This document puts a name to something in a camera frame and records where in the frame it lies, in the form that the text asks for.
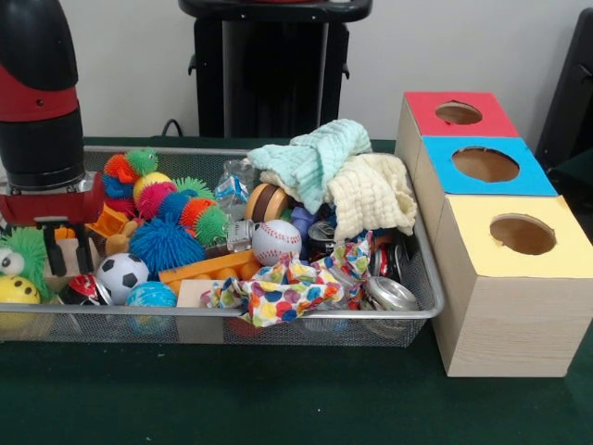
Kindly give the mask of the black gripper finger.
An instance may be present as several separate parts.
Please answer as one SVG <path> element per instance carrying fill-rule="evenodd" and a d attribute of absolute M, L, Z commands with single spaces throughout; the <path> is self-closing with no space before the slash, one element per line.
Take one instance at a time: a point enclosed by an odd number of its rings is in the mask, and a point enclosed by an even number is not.
<path fill-rule="evenodd" d="M 95 269 L 95 266 L 93 262 L 92 251 L 90 249 L 89 238 L 85 232 L 84 225 L 76 224 L 73 226 L 73 230 L 78 240 L 76 256 L 80 274 L 92 273 Z"/>
<path fill-rule="evenodd" d="M 47 259 L 52 275 L 64 276 L 67 269 L 61 247 L 56 241 L 55 228 L 50 225 L 45 225 L 43 227 L 43 235 Z"/>

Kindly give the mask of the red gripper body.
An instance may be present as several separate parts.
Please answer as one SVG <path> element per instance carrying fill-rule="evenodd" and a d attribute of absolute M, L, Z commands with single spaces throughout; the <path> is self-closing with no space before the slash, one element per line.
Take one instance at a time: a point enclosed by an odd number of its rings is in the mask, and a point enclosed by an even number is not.
<path fill-rule="evenodd" d="M 87 172 L 77 183 L 65 187 L 26 191 L 1 178 L 1 216 L 16 226 L 49 223 L 95 223 L 104 208 L 105 189 L 100 172 Z"/>

